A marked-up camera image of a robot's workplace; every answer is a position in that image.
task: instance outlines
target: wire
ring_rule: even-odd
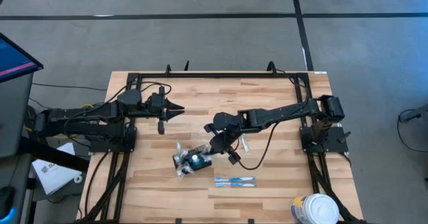
[[[79,215],[80,215],[79,219],[82,219],[83,214],[82,214],[82,210],[80,209],[80,205],[78,205],[78,211],[79,211]]]
[[[30,128],[26,127],[25,125],[24,125],[24,130],[26,130],[26,131],[28,131],[28,132],[33,132],[33,130],[32,130],[32,129],[30,129]]]
[[[33,82],[33,85],[55,87],[55,88],[80,88],[80,89],[85,89],[85,90],[107,91],[106,89],[92,88],[92,87],[85,87],[85,86],[59,86],[59,85],[53,85],[53,84],[39,84],[39,83],[34,83],[34,82]]]
[[[98,164],[95,166],[94,169],[94,173],[92,173],[91,179],[89,180],[89,185],[88,185],[88,190],[86,191],[86,198],[85,198],[85,215],[88,214],[88,197],[89,197],[89,192],[91,190],[91,185],[92,185],[92,181],[94,180],[95,174],[98,171],[98,168],[101,165],[101,162],[106,158],[107,154],[109,152],[106,152],[100,159],[100,161],[98,161]]]
[[[238,144],[236,145],[236,147],[233,149],[233,151],[236,151],[239,147],[239,138],[238,138]]]
[[[80,106],[80,108],[83,108],[83,107],[91,107],[91,108],[93,108],[94,106],[91,105],[91,104],[84,104],[84,105]]]
[[[13,180],[13,177],[15,176],[15,172],[16,172],[16,169],[17,169],[17,167],[18,167],[18,164],[19,164],[19,161],[21,160],[21,156],[19,156],[18,157],[18,160],[16,161],[16,163],[15,163],[15,168],[13,169],[13,173],[12,173],[12,176],[11,176],[11,179],[9,180],[9,184],[8,184],[8,187],[10,187],[11,186],[11,184],[12,184],[12,180]]]
[[[38,102],[37,100],[32,99],[31,97],[28,97],[31,101],[35,102],[36,104],[38,104],[39,106],[41,106],[42,108],[45,109],[51,109],[50,107],[44,106],[43,104],[40,104],[40,102]]]
[[[345,153],[343,153],[343,152],[339,152],[339,154],[341,155],[341,156],[343,156],[348,162],[349,162],[349,166],[351,166],[352,167],[352,162],[350,161],[350,159],[349,159],[349,157],[348,157],[348,155],[346,155]]]
[[[87,144],[84,144],[84,143],[82,143],[82,142],[80,142],[80,141],[77,141],[75,138],[73,138],[73,137],[71,137],[71,136],[68,136],[68,135],[67,135],[67,137],[68,137],[70,140],[73,140],[75,143],[80,144],[81,146],[86,146],[86,147],[88,147],[90,150],[92,150],[91,146],[89,146],[89,145],[87,145]]]
[[[72,196],[74,196],[74,197],[78,197],[78,196],[80,196],[82,193],[79,193],[79,194],[71,194]],[[70,196],[70,195],[65,195],[65,196],[62,196],[62,198],[61,198],[61,200],[59,200],[59,201],[51,201],[49,198],[47,199],[47,201],[49,201],[50,203],[52,203],[52,204],[60,204],[63,200],[65,200],[68,196]]]
[[[406,112],[408,112],[408,111],[412,111],[412,110],[415,110],[415,109],[403,110],[403,111],[399,114],[399,117],[398,117],[398,119],[397,119],[397,133],[399,134],[399,138],[400,138],[400,140],[401,140],[401,143],[403,143],[403,144],[404,144],[404,146],[406,146],[409,150],[413,150],[413,151],[416,151],[416,152],[424,152],[424,153],[427,153],[427,152],[428,152],[428,150],[417,150],[417,149],[411,148],[410,146],[408,146],[408,145],[404,142],[403,137],[401,137],[400,128],[399,128],[399,126],[400,126],[400,118],[401,118],[401,115],[403,115],[404,113],[406,113]]]
[[[241,163],[241,161],[239,160],[239,161],[238,161],[238,163],[242,166],[242,168],[244,168],[245,170],[249,170],[249,171],[252,171],[252,170],[255,170],[255,169],[259,168],[259,166],[260,166],[260,165],[261,165],[261,163],[263,162],[263,159],[265,158],[266,152],[268,151],[268,148],[269,148],[269,145],[270,145],[270,140],[272,139],[272,135],[274,134],[274,130],[275,130],[275,128],[276,128],[276,126],[277,126],[278,124],[279,124],[279,123],[276,123],[276,124],[274,125],[274,127],[272,127],[272,130],[270,131],[269,140],[267,141],[266,148],[265,148],[265,152],[264,152],[264,153],[263,153],[263,155],[261,156],[260,161],[259,161],[259,164],[257,164],[257,166],[255,166],[255,167],[253,167],[253,168],[249,168],[249,167],[244,166],[244,165]]]
[[[152,84],[143,88],[140,92],[143,92],[143,91],[147,90],[148,88],[150,88],[151,86],[154,86],[154,85],[168,86],[169,90],[168,90],[168,92],[165,93],[165,95],[169,94],[171,92],[171,90],[173,89],[173,87],[171,87],[169,84],[164,84],[164,83],[159,83],[159,82],[150,82],[150,81],[146,81],[145,83],[152,83]]]
[[[71,136],[72,138],[75,138],[75,137],[77,137],[77,136],[79,136],[78,134],[75,134],[75,135],[73,135],[73,136]],[[59,139],[68,139],[69,137],[68,136],[53,136],[52,138],[59,138]]]
[[[279,70],[279,69],[277,69],[276,71],[280,71],[280,72],[282,72],[282,73],[286,73],[285,71],[283,71],[283,70]],[[295,83],[295,81],[293,80],[293,78],[290,76],[290,77],[288,77],[288,79],[289,79],[289,81],[293,84],[293,85],[295,85],[295,86],[299,86],[299,87],[302,87],[302,88],[305,88],[305,93],[306,93],[306,96],[305,96],[305,101],[304,101],[304,105],[300,108],[300,109],[298,109],[298,110],[296,110],[296,111],[294,111],[294,112],[292,112],[291,114],[294,114],[294,113],[296,113],[297,111],[300,111],[300,110],[303,110],[305,107],[306,107],[306,105],[308,104],[308,102],[309,102],[309,89],[308,89],[308,87],[307,86],[304,86],[304,85],[301,85],[301,84],[299,84],[299,83]]]

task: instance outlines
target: wooden tabletop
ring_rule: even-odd
[[[331,94],[325,73],[308,72],[314,98]],[[126,83],[128,72],[113,72],[108,87],[109,99]],[[214,114],[248,108],[277,108],[296,103],[294,85],[282,78],[157,78],[173,87],[168,99],[186,108],[185,114],[165,123],[165,134],[157,133],[157,119],[136,120],[138,138],[130,155],[121,223],[183,223],[219,222],[295,223],[290,213],[290,201],[299,195],[312,194],[312,184],[306,154],[298,129],[299,120],[282,122],[275,129],[270,148],[262,166],[247,171],[238,164],[231,165],[227,155],[217,154],[213,165],[187,175],[179,181],[172,155],[177,153],[176,142],[183,148],[208,144],[213,134],[203,126],[212,122]],[[142,93],[143,100],[157,92],[150,87]],[[247,134],[250,152],[242,145],[238,153],[245,166],[255,166],[266,147],[270,129]],[[103,154],[95,154],[90,161],[88,177]],[[106,188],[111,154],[100,165],[92,184],[89,207],[95,205]],[[326,156],[332,188],[340,200],[358,218],[362,218],[349,163],[339,154]],[[256,177],[257,187],[215,187],[214,177]],[[86,179],[80,208],[83,210]],[[110,202],[109,218],[114,212],[116,195]]]

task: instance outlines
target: white paper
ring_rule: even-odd
[[[57,150],[75,155],[73,143],[67,143],[57,148]],[[66,167],[58,166],[57,164],[44,160],[33,161],[33,167],[47,195],[56,192],[58,189],[73,180],[74,177],[78,177],[82,173],[81,171],[75,171]]]

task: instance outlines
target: monitor screen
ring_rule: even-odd
[[[43,66],[37,60],[4,35],[0,36],[0,82],[34,72],[39,67]]]

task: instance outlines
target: concrete floor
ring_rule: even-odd
[[[303,13],[428,12],[428,0],[300,0]],[[4,0],[0,15],[293,13],[292,0]],[[327,71],[352,132],[348,145],[363,214],[373,223],[425,223],[427,154],[398,139],[397,114],[428,103],[428,19],[305,19],[315,70]],[[105,88],[114,70],[305,70],[289,19],[0,21],[0,31],[45,65],[34,82]],[[31,97],[71,108],[103,92],[34,86]],[[420,121],[406,142],[428,150]],[[73,221],[79,197],[38,203],[35,223]]]

